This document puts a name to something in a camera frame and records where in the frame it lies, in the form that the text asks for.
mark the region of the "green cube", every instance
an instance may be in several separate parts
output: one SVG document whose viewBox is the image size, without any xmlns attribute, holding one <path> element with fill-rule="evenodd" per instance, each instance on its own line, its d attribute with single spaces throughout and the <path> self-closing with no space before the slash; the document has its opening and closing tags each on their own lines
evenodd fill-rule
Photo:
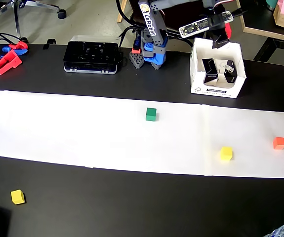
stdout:
<svg viewBox="0 0 284 237">
<path fill-rule="evenodd" d="M 155 120 L 156 120 L 156 109 L 147 108 L 146 121 L 155 121 Z"/>
</svg>

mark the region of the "black electronic device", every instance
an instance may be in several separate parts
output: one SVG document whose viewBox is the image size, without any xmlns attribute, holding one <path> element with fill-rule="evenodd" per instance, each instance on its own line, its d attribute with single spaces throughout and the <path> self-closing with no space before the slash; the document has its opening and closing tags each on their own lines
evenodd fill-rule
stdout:
<svg viewBox="0 0 284 237">
<path fill-rule="evenodd" d="M 115 74 L 123 53 L 117 43 L 68 42 L 64 70 L 77 73 Z"/>
<path fill-rule="evenodd" d="M 233 21 L 233 16 L 229 11 L 222 12 L 221 14 L 214 15 L 212 17 L 206 17 L 202 20 L 195 21 L 189 25 L 179 28 L 179 33 L 182 38 L 187 38 L 199 34 L 204 31 L 208 31 L 210 28 L 215 28 L 220 24 Z"/>
</svg>

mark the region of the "white cardboard box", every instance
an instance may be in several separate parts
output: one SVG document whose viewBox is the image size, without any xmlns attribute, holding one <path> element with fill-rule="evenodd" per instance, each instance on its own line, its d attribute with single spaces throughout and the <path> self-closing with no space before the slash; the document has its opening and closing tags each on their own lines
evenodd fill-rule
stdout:
<svg viewBox="0 0 284 237">
<path fill-rule="evenodd" d="M 195 38 L 190 57 L 191 93 L 237 98 L 246 79 L 241 47 L 238 43 L 227 43 L 221 48 L 212 48 L 213 41 Z M 205 69 L 202 59 L 213 58 L 218 69 L 218 80 L 204 84 Z M 224 60 L 234 61 L 237 78 L 234 83 L 227 83 L 224 71 L 218 65 Z"/>
</svg>

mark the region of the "black box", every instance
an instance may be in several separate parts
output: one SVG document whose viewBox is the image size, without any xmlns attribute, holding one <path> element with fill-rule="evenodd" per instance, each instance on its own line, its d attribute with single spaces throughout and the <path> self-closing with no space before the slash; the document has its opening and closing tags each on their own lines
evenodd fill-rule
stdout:
<svg viewBox="0 0 284 237">
<path fill-rule="evenodd" d="M 117 43 L 70 41 L 64 69 L 66 72 L 114 74 L 122 57 Z"/>
<path fill-rule="evenodd" d="M 225 66 L 224 76 L 227 83 L 234 83 L 236 81 L 237 71 L 233 61 L 231 60 L 227 61 L 227 65 Z"/>
<path fill-rule="evenodd" d="M 204 58 L 202 61 L 205 69 L 204 83 L 217 79 L 217 69 L 213 58 Z"/>
</svg>

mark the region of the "wooden block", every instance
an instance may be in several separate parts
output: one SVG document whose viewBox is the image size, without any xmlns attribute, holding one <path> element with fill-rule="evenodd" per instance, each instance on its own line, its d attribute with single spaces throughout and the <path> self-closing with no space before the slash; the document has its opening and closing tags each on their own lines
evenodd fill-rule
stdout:
<svg viewBox="0 0 284 237">
<path fill-rule="evenodd" d="M 274 139 L 274 149 L 275 150 L 282 150 L 284 148 L 284 138 L 283 137 L 276 137 Z"/>
<path fill-rule="evenodd" d="M 12 202 L 16 205 L 25 203 L 24 194 L 20 189 L 16 191 L 12 191 L 11 198 L 12 198 Z"/>
<path fill-rule="evenodd" d="M 220 152 L 221 160 L 231 160 L 233 157 L 233 152 L 231 147 L 222 147 Z"/>
<path fill-rule="evenodd" d="M 146 120 L 147 121 L 156 121 L 156 109 L 147 108 L 146 110 Z"/>
</svg>

